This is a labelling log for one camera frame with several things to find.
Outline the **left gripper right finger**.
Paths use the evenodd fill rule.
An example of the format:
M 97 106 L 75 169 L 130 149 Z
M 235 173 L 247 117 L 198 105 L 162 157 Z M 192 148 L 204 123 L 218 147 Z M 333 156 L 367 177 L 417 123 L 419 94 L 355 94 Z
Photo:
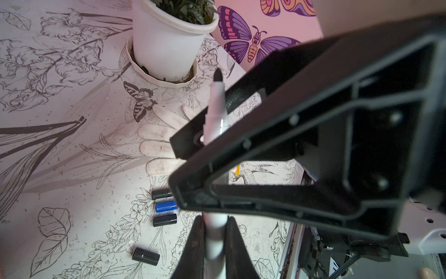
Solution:
M 238 224 L 233 216 L 228 218 L 225 236 L 225 266 L 227 279 L 259 279 Z

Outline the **black pen cap lone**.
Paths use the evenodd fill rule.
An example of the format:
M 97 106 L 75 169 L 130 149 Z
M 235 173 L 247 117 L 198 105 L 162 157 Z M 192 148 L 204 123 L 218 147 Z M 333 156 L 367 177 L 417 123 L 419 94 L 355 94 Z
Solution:
M 157 266 L 160 260 L 160 255 L 147 249 L 137 247 L 132 254 L 132 260 Z

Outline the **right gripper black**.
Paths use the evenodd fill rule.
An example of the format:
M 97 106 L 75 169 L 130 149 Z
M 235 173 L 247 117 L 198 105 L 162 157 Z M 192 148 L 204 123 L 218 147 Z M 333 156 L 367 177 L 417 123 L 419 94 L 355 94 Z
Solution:
M 405 201 L 444 200 L 446 16 L 382 23 L 307 43 L 306 138 L 319 156 L 309 226 L 367 238 L 397 231 Z

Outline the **black pen cap upper left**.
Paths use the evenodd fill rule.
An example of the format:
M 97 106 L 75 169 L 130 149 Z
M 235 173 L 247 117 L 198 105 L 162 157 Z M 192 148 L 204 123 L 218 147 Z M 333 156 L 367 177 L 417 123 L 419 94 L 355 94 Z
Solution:
M 154 201 L 157 199 L 169 198 L 173 196 L 172 191 L 169 188 L 155 189 L 152 191 L 151 194 Z

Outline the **blue pen cap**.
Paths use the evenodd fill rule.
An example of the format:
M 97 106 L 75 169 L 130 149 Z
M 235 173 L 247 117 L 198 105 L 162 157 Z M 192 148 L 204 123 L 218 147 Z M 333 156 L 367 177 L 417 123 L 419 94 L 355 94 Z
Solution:
M 156 213 L 170 212 L 178 209 L 178 205 L 175 201 L 159 202 L 155 204 Z

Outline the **black pen cap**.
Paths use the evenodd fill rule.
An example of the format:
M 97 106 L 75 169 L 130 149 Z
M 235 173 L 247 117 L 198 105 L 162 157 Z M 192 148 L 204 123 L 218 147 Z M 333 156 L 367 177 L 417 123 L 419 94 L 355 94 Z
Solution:
M 157 199 L 169 198 L 173 196 L 172 191 L 169 188 L 155 189 L 152 191 L 151 194 L 154 201 Z
M 158 216 L 153 219 L 154 227 L 169 226 L 176 223 L 177 215 L 175 213 L 170 215 Z

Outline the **white potted green plant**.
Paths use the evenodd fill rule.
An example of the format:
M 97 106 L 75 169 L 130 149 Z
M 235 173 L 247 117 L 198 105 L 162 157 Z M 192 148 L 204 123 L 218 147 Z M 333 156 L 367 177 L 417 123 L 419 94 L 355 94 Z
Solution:
M 203 11 L 210 23 L 193 24 L 161 10 L 154 1 L 132 1 L 132 36 L 126 52 L 133 69 L 158 87 L 188 86 L 197 74 L 200 46 L 219 22 L 215 4 L 210 6 Z

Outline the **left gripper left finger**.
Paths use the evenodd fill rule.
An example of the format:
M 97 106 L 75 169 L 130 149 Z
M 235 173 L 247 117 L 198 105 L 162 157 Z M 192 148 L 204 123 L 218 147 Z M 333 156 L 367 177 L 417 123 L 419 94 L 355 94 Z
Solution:
M 203 216 L 196 216 L 184 250 L 171 279 L 203 279 L 205 255 Z

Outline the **black pen cap lower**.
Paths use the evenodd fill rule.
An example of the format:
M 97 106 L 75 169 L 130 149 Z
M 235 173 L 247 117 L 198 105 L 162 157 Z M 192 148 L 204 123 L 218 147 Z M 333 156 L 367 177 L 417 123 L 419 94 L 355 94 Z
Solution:
M 170 215 L 158 216 L 153 219 L 154 227 L 169 226 L 176 223 L 177 215 L 175 213 Z

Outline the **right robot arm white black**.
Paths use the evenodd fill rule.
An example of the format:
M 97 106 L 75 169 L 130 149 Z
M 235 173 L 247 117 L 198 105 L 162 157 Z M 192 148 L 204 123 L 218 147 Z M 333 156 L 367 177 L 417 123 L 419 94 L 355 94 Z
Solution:
M 233 112 L 261 104 L 210 144 L 206 108 L 171 137 L 180 166 L 168 184 L 179 207 L 224 213 L 229 279 L 257 279 L 235 215 L 315 227 L 298 265 L 330 274 L 322 247 L 359 259 L 407 256 L 398 225 L 410 196 L 446 211 L 446 15 L 382 23 L 274 51 L 224 91 Z

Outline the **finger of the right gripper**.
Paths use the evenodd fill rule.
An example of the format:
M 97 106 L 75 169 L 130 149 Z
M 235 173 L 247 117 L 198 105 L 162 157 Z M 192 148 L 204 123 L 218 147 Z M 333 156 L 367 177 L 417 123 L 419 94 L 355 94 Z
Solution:
M 210 143 L 203 142 L 206 110 L 170 138 L 184 161 L 169 178 L 180 208 L 350 226 L 355 195 L 343 185 L 346 130 L 334 124 L 348 111 L 350 92 L 302 98 L 229 90 L 225 97 L 228 113 L 244 105 L 249 111 L 218 121 Z
M 226 111 L 233 112 L 254 93 L 259 93 L 261 99 L 265 99 L 334 43 L 335 40 L 331 38 L 273 51 L 224 91 Z M 203 132 L 207 111 L 208 108 L 203 109 L 170 138 L 177 159 L 187 160 L 204 147 L 198 143 L 197 136 Z

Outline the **white glove on table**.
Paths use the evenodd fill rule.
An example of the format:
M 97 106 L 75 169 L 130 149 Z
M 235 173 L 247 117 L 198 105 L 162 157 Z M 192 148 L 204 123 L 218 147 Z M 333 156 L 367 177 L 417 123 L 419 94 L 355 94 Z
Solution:
M 168 176 L 185 163 L 185 160 L 176 157 L 170 139 L 197 116 L 198 111 L 187 105 L 183 105 L 181 110 L 187 118 L 184 119 L 161 105 L 155 105 L 153 112 L 165 125 L 143 124 L 138 128 L 138 135 L 142 138 L 139 151 L 151 158 L 146 164 L 149 176 Z

